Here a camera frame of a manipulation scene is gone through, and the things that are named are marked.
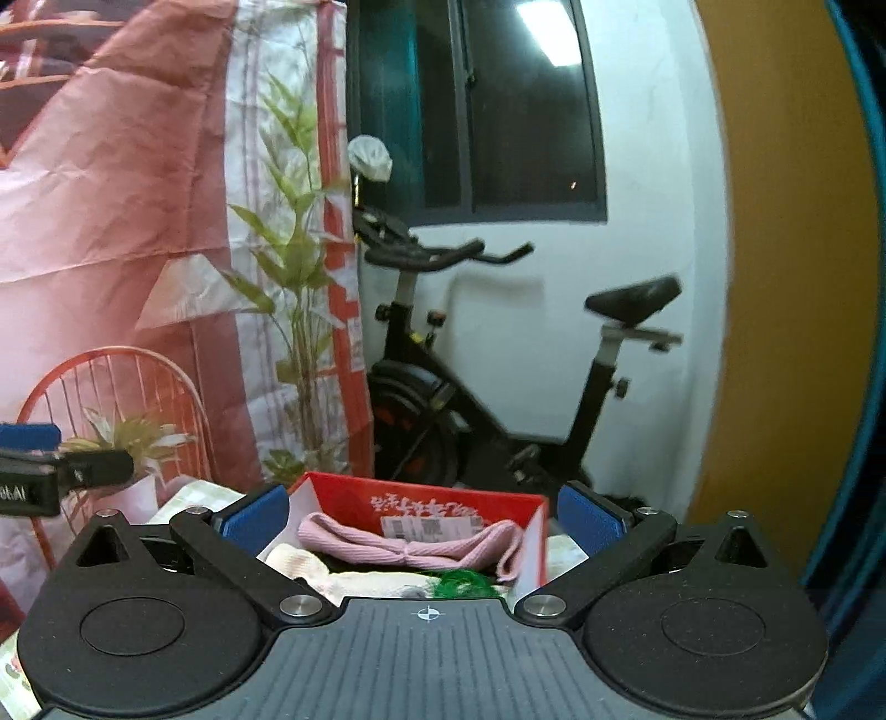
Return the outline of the pink knitted cloth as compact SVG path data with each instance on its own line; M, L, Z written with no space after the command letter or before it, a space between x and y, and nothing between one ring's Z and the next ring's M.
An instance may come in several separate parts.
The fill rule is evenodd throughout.
M523 564L524 531L512 521L498 521L472 537L418 542L377 536L317 512L300 522L297 538L307 551L347 564L409 567L431 573L493 568L502 584L518 578Z

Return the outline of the cream crocheted pad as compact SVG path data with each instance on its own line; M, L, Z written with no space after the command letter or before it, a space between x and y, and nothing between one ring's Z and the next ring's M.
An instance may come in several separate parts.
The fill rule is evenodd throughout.
M285 578L303 580L335 606L339 606L344 600L344 591L338 582L338 574L332 573L329 567L310 551L296 548L293 544L279 543L264 557L264 564Z

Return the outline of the white shipping label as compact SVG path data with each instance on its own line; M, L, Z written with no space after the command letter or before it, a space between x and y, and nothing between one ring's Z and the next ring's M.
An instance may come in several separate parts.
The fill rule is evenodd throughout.
M481 532L485 522L479 516L383 516L382 534L406 542L445 543L466 540Z

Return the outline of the red strawberry cardboard box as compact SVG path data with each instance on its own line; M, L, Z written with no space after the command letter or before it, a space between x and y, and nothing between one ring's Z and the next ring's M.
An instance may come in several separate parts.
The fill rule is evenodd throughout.
M530 593L547 580L548 501L544 496L308 472L289 490L289 498L289 521L275 543L299 546L297 528L314 512L347 527L421 542L454 540L508 519L524 531L515 593Z

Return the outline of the orange wooden door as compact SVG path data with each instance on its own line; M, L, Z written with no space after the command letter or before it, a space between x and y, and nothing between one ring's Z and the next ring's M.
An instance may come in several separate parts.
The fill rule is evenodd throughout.
M701 4L732 193L717 411L691 515L753 513L802 568L867 394L878 203L852 72L820 2Z

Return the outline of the black exercise bike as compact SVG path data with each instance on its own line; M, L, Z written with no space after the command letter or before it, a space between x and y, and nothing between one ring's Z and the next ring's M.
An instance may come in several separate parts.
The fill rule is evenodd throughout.
M694 234L505 222L456 239L357 208L365 267L396 275L368 373L386 480L554 495L580 481L683 513Z

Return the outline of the green checkered bunny tablecloth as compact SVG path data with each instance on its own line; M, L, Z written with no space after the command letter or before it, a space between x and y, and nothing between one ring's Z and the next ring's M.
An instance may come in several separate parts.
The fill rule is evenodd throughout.
M147 523L167 523L176 513L192 506L203 506L217 512L240 500L242 496L242 492L228 487L215 485L210 481L194 480L165 502ZM32 686L19 663L17 640L18 633L14 631L2 643L2 717L33 718L39 712L39 702L36 701Z

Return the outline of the red printed backdrop cloth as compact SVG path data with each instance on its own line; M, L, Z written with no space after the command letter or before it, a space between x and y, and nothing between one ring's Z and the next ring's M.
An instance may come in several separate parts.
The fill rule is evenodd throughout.
M129 483L2 523L12 635L93 513L366 476L340 2L2 8L2 422Z

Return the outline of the white plastic bag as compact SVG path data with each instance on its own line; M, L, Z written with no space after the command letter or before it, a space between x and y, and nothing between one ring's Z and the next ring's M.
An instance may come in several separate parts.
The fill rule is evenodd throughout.
M348 163L352 170L370 182L387 183L394 161L388 147L374 135L357 135L348 141Z

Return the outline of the dark window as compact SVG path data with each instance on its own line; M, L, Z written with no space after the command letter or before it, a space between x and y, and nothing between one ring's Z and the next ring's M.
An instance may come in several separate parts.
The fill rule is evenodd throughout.
M351 2L348 132L382 140L365 203L412 227L608 218L577 2Z

